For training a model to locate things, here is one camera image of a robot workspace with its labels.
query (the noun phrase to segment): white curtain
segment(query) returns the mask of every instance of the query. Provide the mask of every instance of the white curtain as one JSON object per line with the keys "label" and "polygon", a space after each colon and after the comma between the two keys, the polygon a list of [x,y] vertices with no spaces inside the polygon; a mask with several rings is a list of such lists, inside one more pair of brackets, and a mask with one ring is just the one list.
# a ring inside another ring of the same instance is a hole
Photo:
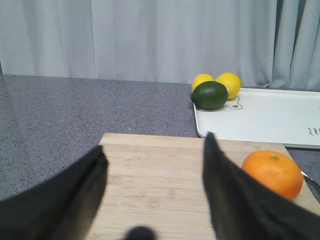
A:
{"label": "white curtain", "polygon": [[319,0],[0,0],[3,74],[320,89]]}

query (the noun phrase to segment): citrus fruit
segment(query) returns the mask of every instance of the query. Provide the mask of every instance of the citrus fruit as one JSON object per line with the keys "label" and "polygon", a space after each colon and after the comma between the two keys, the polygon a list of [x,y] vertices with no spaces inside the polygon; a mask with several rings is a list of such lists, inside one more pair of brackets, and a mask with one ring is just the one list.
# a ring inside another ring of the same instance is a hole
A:
{"label": "citrus fruit", "polygon": [[233,72],[225,72],[216,78],[218,83],[225,85],[229,97],[228,99],[234,98],[240,91],[241,88],[241,79],[238,75]]}
{"label": "citrus fruit", "polygon": [[227,99],[226,87],[217,81],[200,83],[191,94],[194,104],[205,110],[217,109],[225,104]]}
{"label": "citrus fruit", "polygon": [[241,168],[288,200],[294,199],[300,193],[304,181],[295,161],[276,151],[254,151],[244,159]]}
{"label": "citrus fruit", "polygon": [[206,81],[214,81],[214,77],[209,75],[209,74],[206,74],[206,73],[201,73],[199,75],[197,75],[194,80],[193,80],[193,83],[191,85],[191,89],[192,91],[195,90],[195,88],[199,85],[199,84],[202,84],[203,82],[206,82]]}

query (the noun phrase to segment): orange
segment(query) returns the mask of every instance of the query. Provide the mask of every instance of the orange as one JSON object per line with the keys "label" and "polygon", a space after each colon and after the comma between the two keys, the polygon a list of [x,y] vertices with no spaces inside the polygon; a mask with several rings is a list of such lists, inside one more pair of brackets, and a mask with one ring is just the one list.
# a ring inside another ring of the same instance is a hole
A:
{"label": "orange", "polygon": [[255,180],[288,200],[298,196],[304,181],[304,176],[295,161],[276,151],[254,151],[244,159],[241,168]]}

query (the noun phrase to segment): green lime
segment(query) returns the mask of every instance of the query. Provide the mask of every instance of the green lime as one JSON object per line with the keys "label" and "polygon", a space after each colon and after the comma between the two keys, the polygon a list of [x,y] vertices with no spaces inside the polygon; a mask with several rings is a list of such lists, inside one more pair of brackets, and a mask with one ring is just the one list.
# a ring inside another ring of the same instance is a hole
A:
{"label": "green lime", "polygon": [[228,100],[228,91],[220,82],[205,81],[193,90],[191,100],[198,108],[217,109]]}

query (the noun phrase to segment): cutting board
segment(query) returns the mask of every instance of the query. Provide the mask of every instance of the cutting board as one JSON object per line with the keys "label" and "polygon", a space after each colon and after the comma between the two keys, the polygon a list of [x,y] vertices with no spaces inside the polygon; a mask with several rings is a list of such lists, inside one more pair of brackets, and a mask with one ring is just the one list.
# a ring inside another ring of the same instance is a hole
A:
{"label": "cutting board", "polygon": [[[238,166],[256,150],[290,156],[279,143],[218,143]],[[109,161],[107,185],[87,240],[119,240],[141,225],[159,240],[216,239],[202,184],[203,138],[105,133],[100,145]],[[294,202],[320,215],[305,182]]]}

